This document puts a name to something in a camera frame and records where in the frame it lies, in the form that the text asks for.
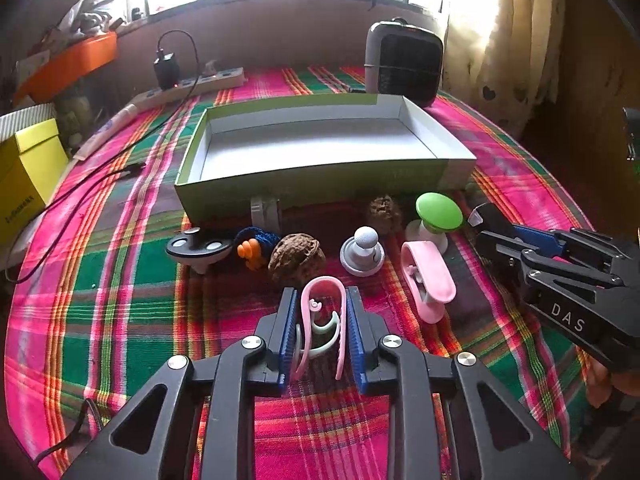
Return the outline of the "green top mushroom knob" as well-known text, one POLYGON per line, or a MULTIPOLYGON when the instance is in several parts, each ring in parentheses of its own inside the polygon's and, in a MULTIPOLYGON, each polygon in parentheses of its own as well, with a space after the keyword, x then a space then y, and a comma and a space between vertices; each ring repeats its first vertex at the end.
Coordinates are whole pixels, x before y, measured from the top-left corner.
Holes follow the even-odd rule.
POLYGON ((405 228, 406 241, 432 242, 443 255, 448 248, 447 234, 462 225, 460 207, 444 194, 428 192, 416 199, 416 213, 419 219, 412 220, 405 228))

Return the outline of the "pink hair claw clip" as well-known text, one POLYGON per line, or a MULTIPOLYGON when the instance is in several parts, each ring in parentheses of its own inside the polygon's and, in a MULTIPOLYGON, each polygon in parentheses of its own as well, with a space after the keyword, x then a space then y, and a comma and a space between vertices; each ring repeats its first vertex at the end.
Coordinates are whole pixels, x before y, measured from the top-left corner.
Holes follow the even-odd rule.
POLYGON ((345 286, 333 276, 319 276, 304 287, 295 326, 293 380, 302 378, 312 360, 332 349, 337 350, 335 379, 342 378, 347 342, 346 299, 345 286))

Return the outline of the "black oval spinner toy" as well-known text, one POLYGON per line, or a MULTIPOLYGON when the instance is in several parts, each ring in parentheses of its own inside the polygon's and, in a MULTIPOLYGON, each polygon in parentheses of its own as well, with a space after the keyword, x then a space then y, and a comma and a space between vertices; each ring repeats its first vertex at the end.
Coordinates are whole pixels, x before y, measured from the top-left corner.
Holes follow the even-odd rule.
POLYGON ((233 240, 228 232, 194 226, 171 237, 165 252, 175 262, 203 275, 214 263, 227 258, 232 248, 233 240))

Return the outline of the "black remote control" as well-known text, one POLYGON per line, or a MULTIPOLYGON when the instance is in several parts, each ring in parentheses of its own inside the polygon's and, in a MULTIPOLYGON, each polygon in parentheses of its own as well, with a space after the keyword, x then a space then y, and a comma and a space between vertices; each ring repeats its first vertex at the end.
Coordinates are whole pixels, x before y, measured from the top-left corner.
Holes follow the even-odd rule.
POLYGON ((507 237, 515 236, 513 223, 491 202, 476 206, 469 215, 468 223, 477 232, 487 231, 507 237))

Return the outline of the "grey white knob stopper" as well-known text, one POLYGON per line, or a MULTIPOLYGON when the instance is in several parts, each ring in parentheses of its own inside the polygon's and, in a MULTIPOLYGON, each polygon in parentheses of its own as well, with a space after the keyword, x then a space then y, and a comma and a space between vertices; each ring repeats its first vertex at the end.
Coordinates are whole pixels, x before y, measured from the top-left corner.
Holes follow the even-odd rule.
POLYGON ((342 267, 356 278, 366 278, 382 269, 385 250, 372 226, 360 226, 340 250, 342 267))

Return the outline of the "small brown pine cone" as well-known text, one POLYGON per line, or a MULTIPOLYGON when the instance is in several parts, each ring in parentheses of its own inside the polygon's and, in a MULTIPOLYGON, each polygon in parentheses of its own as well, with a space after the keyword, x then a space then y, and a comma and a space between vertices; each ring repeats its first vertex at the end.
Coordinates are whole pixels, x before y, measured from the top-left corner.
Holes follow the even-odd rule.
POLYGON ((367 225, 382 236, 399 232, 402 229, 402 213, 396 200, 389 195, 378 196, 371 200, 366 209, 367 225))

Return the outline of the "plaid pink green bedsheet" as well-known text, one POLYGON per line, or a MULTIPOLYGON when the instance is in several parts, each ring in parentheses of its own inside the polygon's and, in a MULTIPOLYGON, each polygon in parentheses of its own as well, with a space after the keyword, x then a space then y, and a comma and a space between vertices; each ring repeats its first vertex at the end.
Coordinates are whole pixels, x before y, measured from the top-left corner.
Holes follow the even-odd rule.
MULTIPOLYGON (((246 100, 362 88, 362 68, 320 66, 248 72, 239 89, 183 107, 108 170, 140 164, 137 179, 104 183, 83 203, 62 240, 15 289, 6 331, 3 380, 9 424, 30 456, 58 442, 93 398, 104 418, 120 409, 170 356, 214 356, 249 334, 280 299, 265 274, 229 258, 206 275, 175 263, 166 242, 188 225, 174 190, 204 110, 246 100)), ((461 209, 490 200, 516 223, 538 229, 590 229, 564 188, 534 156, 472 107, 441 93, 430 113, 476 156, 461 209)), ((402 237, 386 238, 383 270, 352 280, 338 261, 364 206, 294 212, 295 231, 320 240, 326 270, 356 284, 366 308, 422 350, 469 350, 529 409, 570 460, 587 407, 586 355, 518 307, 489 275, 467 228, 452 233, 446 258, 458 294, 436 325, 421 323, 401 275, 402 237)), ((256 404, 257 479, 384 479, 386 399, 362 398, 345 370, 332 382, 332 358, 312 362, 280 399, 256 404)))

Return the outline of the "brown walnut shell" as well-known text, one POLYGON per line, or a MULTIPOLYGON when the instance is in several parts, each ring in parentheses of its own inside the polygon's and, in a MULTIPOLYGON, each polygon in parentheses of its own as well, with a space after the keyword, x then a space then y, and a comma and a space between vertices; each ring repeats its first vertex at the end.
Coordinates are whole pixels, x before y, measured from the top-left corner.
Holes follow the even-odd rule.
POLYGON ((326 255, 320 242, 306 233, 282 237, 268 263, 269 277, 279 287, 303 288, 325 268, 326 255))

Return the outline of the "green and white cardboard tray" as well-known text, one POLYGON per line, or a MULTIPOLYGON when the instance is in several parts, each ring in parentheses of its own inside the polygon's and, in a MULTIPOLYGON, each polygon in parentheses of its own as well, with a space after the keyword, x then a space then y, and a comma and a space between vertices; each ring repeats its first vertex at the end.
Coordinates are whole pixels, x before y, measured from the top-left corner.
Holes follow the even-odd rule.
POLYGON ((192 223, 369 195, 462 190, 476 158, 403 96, 319 94, 209 107, 175 191, 192 223))

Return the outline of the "cream patterned curtain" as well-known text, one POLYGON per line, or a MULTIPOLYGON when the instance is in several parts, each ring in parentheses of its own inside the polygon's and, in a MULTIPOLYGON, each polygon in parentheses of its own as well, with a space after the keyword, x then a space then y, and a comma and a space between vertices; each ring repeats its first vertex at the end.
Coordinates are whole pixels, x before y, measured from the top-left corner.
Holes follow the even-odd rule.
POLYGON ((442 88, 511 136, 555 101, 565 0, 454 0, 442 88))

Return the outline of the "grey black space heater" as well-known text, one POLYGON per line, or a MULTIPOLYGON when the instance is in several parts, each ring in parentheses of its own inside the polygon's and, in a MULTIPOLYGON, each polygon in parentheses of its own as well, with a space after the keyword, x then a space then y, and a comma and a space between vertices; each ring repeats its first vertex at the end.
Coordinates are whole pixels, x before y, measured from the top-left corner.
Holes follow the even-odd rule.
POLYGON ((428 29, 403 18, 374 23, 368 30, 364 86, 368 93, 404 96, 420 107, 435 101, 444 44, 428 29))

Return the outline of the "yellow cardboard box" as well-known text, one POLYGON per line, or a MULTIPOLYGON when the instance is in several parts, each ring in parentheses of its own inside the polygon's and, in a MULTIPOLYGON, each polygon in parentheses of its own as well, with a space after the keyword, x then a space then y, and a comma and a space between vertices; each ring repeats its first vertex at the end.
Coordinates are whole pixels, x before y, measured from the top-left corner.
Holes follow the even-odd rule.
POLYGON ((17 131, 1 143, 1 245, 47 206, 67 164, 55 118, 17 131))

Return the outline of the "white power strip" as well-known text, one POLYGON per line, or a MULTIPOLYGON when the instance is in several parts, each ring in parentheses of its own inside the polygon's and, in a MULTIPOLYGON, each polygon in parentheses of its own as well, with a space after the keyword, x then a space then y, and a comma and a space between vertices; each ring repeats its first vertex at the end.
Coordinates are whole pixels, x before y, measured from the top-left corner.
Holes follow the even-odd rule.
POLYGON ((213 75, 201 76, 198 78, 198 82, 195 82, 194 78, 190 78, 180 81, 175 87, 168 90, 157 88, 142 92, 135 96, 130 104, 137 107, 139 112, 144 112, 167 103, 182 101, 188 96, 199 96, 203 93, 242 87, 245 81, 244 68, 232 68, 213 75))

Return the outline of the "white cream tube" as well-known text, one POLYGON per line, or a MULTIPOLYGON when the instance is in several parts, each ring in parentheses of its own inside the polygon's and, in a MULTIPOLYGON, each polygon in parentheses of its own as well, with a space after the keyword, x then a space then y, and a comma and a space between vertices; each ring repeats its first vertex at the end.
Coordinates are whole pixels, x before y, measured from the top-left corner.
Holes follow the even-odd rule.
POLYGON ((110 120, 108 120, 99 130, 90 136, 90 138, 82 144, 82 147, 73 154, 73 159, 83 162, 95 153, 104 143, 110 140, 115 134, 125 128, 139 114, 138 108, 130 103, 122 108, 110 120))

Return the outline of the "white plug on strip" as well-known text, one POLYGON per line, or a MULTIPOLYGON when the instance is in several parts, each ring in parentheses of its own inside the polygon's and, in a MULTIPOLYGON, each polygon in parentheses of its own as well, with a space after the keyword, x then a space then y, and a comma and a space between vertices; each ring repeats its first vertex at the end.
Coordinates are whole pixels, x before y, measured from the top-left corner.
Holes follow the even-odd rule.
POLYGON ((204 68, 202 69, 202 75, 205 77, 214 76, 218 73, 217 70, 217 61, 209 60, 205 63, 204 68))

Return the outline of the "black power adapter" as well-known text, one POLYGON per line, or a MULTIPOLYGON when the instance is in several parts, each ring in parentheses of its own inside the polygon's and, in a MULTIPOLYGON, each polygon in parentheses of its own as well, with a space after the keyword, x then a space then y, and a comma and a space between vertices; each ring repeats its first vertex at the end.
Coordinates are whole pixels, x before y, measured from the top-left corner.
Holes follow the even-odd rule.
POLYGON ((180 81, 180 68, 175 55, 158 48, 153 66, 158 86, 162 90, 175 88, 180 81))

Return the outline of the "orange plastic bin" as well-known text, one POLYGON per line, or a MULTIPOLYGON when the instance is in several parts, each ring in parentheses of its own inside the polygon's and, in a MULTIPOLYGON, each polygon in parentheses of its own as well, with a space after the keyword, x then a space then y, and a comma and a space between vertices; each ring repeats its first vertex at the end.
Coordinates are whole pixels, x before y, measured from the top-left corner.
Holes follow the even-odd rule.
POLYGON ((81 77, 113 62, 117 55, 116 32, 82 40, 52 58, 21 84, 14 93, 13 104, 26 98, 36 104, 50 102, 81 77))

